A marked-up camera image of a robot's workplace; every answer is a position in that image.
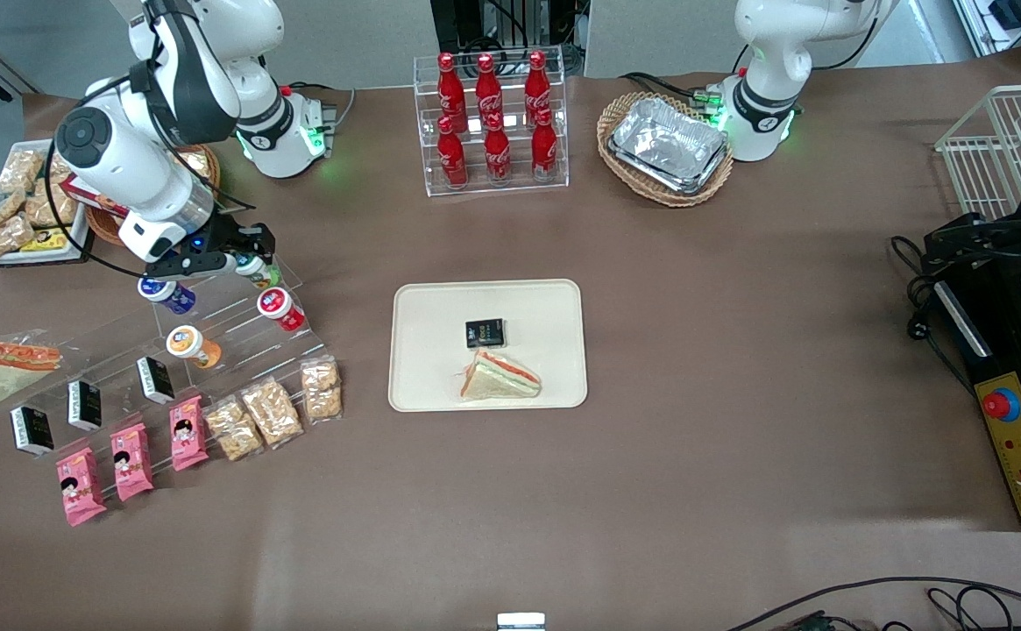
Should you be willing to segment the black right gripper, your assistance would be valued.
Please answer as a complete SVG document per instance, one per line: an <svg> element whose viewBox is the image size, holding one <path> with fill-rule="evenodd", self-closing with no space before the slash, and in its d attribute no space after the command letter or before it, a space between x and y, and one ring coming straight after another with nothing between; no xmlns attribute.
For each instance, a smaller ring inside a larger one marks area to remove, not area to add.
<svg viewBox="0 0 1021 631"><path fill-rule="evenodd" d="M264 223L243 226L233 216L215 213L195 232L196 254L225 254L230 257L255 255L273 263L275 236Z"/></svg>

